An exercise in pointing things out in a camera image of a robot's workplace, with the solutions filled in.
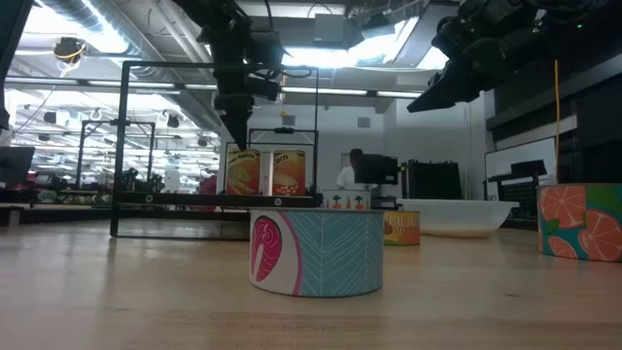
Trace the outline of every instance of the cylindrical container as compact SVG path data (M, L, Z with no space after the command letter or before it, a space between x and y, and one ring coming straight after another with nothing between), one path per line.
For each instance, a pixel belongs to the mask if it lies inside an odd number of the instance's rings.
M226 193L239 195L259 194L260 170L260 151L229 149L226 157Z
M538 188L537 233L542 254L622 263L622 185Z
M382 215L379 210L251 210L251 284L311 298L351 297L380 289Z
M410 246L421 243L419 213L386 211L384 221L385 245Z
M304 151L274 151L272 195L305 195L305 160Z
M367 210L371 206L369 191L328 190L322 194L323 207L327 209Z

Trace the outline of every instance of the teal patterned container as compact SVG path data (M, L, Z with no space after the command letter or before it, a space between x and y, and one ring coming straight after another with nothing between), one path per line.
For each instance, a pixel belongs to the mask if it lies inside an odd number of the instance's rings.
M249 280L269 292L319 298L382 287L383 212L251 211Z
M622 263L622 185L543 186L537 192L539 251Z

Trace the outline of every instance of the wooden tabletop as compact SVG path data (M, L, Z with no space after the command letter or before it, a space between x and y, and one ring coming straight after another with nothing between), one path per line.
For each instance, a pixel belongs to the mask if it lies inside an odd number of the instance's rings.
M535 232L386 247L381 291L312 299L250 286L248 242L115 240L107 225L0 230L2 349L622 347L622 265L540 255Z

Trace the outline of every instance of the ductwork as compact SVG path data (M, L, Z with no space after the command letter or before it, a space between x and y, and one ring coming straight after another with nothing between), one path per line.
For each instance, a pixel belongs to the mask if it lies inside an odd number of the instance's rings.
M115 33L111 34L122 37L128 44L125 54L138 55L149 61L165 60L113 0L41 0L41 3L93 34L113 30ZM173 70L163 68L136 68L132 69L132 74L141 81L175 83L181 80ZM179 95L165 97L179 105L198 127L220 133L220 119L209 106L212 92L182 91Z

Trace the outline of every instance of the black monitor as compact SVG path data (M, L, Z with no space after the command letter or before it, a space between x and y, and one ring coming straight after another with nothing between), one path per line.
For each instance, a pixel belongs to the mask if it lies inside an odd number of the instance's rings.
M354 182L357 184L397 185L396 157L361 155L354 159L357 166Z
M34 154L34 147L0 147L0 182L26 182Z

